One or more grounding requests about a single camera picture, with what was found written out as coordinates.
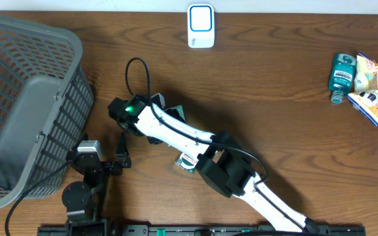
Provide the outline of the teal wet wipes pack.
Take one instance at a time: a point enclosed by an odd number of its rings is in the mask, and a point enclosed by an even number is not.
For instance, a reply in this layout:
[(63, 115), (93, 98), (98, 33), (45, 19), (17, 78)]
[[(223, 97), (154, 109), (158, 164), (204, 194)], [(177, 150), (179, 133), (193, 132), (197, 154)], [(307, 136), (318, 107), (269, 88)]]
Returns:
[(185, 123), (186, 119), (185, 119), (185, 116), (184, 116), (184, 111), (183, 111), (182, 105), (175, 106), (173, 109), (176, 111), (177, 115), (179, 116), (179, 119), (183, 123)]

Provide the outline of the green round-label box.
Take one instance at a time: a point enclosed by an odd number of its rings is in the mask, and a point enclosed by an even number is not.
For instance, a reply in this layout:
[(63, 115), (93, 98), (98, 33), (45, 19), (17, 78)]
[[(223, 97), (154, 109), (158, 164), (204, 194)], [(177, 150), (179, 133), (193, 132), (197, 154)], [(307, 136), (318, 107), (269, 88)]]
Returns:
[(196, 171), (197, 160), (187, 156), (185, 153), (181, 153), (180, 156), (175, 160), (175, 164), (181, 169), (185, 170), (190, 174), (194, 174)]

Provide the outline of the blue mouthwash bottle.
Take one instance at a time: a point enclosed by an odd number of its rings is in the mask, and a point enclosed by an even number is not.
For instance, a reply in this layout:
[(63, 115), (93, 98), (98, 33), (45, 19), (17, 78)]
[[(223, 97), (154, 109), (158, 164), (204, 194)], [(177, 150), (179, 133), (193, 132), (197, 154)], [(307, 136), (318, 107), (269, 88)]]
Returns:
[(356, 74), (356, 66), (355, 57), (344, 53), (335, 55), (328, 85), (332, 104), (341, 104), (343, 98), (350, 92)]

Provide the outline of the yellow snack bag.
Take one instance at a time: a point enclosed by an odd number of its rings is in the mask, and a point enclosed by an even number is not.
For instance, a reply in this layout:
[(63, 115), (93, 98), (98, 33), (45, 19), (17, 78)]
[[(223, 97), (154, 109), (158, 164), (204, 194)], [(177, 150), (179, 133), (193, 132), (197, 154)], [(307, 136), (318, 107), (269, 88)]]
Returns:
[(354, 91), (347, 100), (372, 125), (378, 126), (378, 63), (363, 53), (358, 53)]

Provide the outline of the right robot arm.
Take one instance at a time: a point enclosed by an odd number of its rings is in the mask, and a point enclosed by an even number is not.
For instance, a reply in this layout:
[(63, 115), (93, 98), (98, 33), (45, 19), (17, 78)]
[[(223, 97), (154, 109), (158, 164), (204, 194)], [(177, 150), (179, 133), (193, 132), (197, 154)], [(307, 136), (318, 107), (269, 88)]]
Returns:
[(205, 183), (221, 195), (236, 197), (264, 216), (277, 231), (317, 233), (316, 223), (293, 210), (265, 184), (244, 151), (227, 132), (213, 134), (187, 125), (179, 113), (164, 110), (162, 94), (114, 98), (108, 115), (125, 131), (165, 142), (196, 164)]

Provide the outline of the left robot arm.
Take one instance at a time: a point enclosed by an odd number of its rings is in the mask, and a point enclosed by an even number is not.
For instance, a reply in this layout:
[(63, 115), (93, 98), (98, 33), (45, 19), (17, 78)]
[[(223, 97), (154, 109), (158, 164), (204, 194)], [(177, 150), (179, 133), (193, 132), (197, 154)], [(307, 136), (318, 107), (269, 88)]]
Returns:
[(67, 153), (66, 162), (83, 176), (82, 181), (69, 184), (62, 193), (68, 221), (67, 235), (115, 235), (117, 224), (102, 217), (108, 180), (120, 176), (131, 167), (125, 135), (121, 134), (115, 161), (102, 161), (101, 145), (84, 134)]

